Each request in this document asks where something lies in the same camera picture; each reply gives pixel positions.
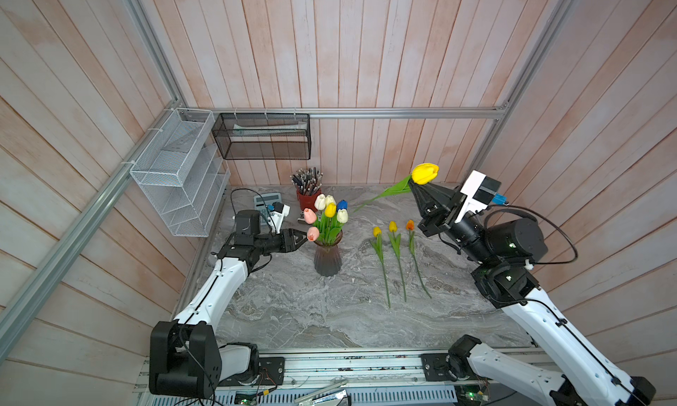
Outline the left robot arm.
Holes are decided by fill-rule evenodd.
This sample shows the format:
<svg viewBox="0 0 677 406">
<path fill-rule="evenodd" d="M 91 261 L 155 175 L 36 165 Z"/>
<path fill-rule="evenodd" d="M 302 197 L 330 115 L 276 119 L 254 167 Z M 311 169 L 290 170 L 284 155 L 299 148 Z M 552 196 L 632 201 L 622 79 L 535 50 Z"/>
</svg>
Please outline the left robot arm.
<svg viewBox="0 0 677 406">
<path fill-rule="evenodd" d="M 222 381 L 247 385 L 259 381 L 255 344 L 219 345 L 215 330 L 230 300 L 246 278 L 258 271 L 261 256 L 291 253 L 307 240 L 302 231 L 283 228 L 289 207 L 267 207 L 268 229 L 258 210 L 236 213 L 236 229 L 216 254 L 213 272 L 193 300 L 172 321 L 160 321 L 150 337 L 149 390 L 154 395 L 210 399 Z"/>
</svg>

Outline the dark ribbed glass vase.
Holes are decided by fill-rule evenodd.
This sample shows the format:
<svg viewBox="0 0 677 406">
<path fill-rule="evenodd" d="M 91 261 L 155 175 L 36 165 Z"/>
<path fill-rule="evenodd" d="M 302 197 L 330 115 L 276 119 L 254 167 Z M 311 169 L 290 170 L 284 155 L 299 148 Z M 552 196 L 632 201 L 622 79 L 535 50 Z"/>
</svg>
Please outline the dark ribbed glass vase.
<svg viewBox="0 0 677 406">
<path fill-rule="evenodd" d="M 342 267 L 342 257 L 339 244 L 343 239 L 343 232 L 340 232 L 331 244 L 326 244 L 316 240 L 316 252 L 314 256 L 314 266 L 316 272 L 322 277 L 332 277 L 339 273 Z"/>
</svg>

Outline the teal desk calculator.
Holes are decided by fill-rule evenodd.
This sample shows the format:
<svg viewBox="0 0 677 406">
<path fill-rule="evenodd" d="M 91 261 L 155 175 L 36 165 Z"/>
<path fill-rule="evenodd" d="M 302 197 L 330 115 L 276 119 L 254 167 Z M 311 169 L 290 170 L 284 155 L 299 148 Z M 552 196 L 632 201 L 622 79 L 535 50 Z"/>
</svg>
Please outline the teal desk calculator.
<svg viewBox="0 0 677 406">
<path fill-rule="evenodd" d="M 267 217 L 266 210 L 275 203 L 281 203 L 282 197 L 278 192 L 255 195 L 253 197 L 254 208 L 260 212 L 262 217 Z"/>
</svg>

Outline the orange yellow tulip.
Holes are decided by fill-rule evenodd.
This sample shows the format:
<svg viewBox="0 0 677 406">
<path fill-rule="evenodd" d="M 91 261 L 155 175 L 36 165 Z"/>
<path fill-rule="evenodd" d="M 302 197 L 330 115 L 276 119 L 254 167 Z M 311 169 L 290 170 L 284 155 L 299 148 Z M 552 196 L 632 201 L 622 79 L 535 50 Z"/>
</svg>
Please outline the orange yellow tulip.
<svg viewBox="0 0 677 406">
<path fill-rule="evenodd" d="M 421 269 L 420 269 L 420 266 L 419 266 L 419 263 L 418 263 L 418 260 L 417 260 L 417 256 L 416 256 L 415 224 L 414 224 L 414 221 L 408 220 L 407 224 L 405 225 L 405 229 L 407 229 L 407 233 L 408 233 L 408 250 L 409 250 L 410 255 L 412 256 L 412 259 L 413 259 L 413 262 L 414 262 L 414 269 L 415 269 L 416 275 L 419 279 L 421 289 L 423 289 L 423 291 L 426 293 L 426 295 L 431 299 L 432 296 L 429 293 L 426 285 L 423 282 L 423 278 L 422 278 L 422 275 L 421 275 Z"/>
</svg>

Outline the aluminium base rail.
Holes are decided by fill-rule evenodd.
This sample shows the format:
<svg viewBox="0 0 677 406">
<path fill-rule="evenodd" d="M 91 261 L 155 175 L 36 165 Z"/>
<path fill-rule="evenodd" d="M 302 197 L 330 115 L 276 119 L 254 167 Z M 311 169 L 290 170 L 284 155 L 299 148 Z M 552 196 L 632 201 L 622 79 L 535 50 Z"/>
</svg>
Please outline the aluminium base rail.
<svg viewBox="0 0 677 406">
<path fill-rule="evenodd" d="M 422 350 L 315 348 L 263 350 L 263 359 L 284 359 L 282 383 L 262 405 L 295 405 L 305 395 L 345 390 L 354 405 L 468 405 L 481 390 L 489 405 L 528 404 L 528 399 L 488 378 L 427 381 Z"/>
</svg>

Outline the bundle of pencils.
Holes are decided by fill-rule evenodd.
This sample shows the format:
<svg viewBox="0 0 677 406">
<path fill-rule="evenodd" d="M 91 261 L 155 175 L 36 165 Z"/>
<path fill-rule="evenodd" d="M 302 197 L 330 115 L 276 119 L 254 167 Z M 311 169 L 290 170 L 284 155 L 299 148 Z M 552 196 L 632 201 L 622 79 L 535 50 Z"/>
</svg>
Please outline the bundle of pencils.
<svg viewBox="0 0 677 406">
<path fill-rule="evenodd" d="M 297 192 L 303 196 L 313 196 L 322 187 L 324 174 L 316 167 L 299 169 L 290 176 Z"/>
</svg>

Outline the pink tulip lower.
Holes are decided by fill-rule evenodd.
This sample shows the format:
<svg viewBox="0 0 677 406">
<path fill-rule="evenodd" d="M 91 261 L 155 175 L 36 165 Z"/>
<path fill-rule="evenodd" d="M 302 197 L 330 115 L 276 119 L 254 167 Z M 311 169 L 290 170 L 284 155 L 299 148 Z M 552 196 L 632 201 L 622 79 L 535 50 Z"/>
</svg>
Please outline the pink tulip lower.
<svg viewBox="0 0 677 406">
<path fill-rule="evenodd" d="M 320 237 L 320 231 L 315 226 L 312 226 L 308 229 L 308 231 L 307 231 L 308 241 L 314 242 L 314 241 L 318 240 L 319 237 Z"/>
</svg>

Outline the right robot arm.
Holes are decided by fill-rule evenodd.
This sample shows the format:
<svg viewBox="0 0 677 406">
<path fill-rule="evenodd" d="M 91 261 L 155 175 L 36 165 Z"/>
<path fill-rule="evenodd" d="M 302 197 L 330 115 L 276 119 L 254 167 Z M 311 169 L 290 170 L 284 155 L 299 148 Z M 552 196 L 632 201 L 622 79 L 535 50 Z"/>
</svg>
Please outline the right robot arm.
<svg viewBox="0 0 677 406">
<path fill-rule="evenodd" d="M 441 380 L 484 377 L 541 405 L 648 405 L 656 389 L 606 358 L 557 309 L 529 270 L 548 252 L 541 215 L 494 202 L 500 183 L 478 173 L 463 187 L 407 182 L 427 237 L 448 235 L 448 245 L 476 263 L 472 278 L 481 295 L 513 319 L 555 362 L 548 371 L 511 358 L 477 337 L 460 337 Z"/>
</svg>

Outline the red metal pencil bucket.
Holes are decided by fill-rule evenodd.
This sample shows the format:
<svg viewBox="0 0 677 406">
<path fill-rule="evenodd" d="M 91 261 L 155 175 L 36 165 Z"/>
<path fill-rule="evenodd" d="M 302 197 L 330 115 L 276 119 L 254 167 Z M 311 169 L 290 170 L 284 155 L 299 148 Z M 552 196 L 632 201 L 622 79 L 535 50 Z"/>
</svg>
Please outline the red metal pencil bucket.
<svg viewBox="0 0 677 406">
<path fill-rule="evenodd" d="M 317 211 L 317 208 L 315 207 L 315 203 L 317 201 L 317 198 L 321 194 L 322 194 L 321 189 L 319 189 L 317 192 L 315 192 L 312 195 L 304 195 L 301 191 L 298 191 L 297 192 L 297 199 L 299 201 L 301 211 L 304 211 L 306 209 L 311 209 L 312 211 Z"/>
</svg>

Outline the pale white tulip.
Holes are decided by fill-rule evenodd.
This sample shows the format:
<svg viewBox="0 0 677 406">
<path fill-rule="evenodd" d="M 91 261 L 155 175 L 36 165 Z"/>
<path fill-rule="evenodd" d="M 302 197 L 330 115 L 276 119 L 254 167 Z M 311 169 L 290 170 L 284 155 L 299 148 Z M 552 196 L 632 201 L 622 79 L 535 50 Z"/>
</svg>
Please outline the pale white tulip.
<svg viewBox="0 0 677 406">
<path fill-rule="evenodd" d="M 345 224 L 348 221 L 348 212 L 346 209 L 338 210 L 336 214 L 337 221 L 340 224 Z"/>
</svg>

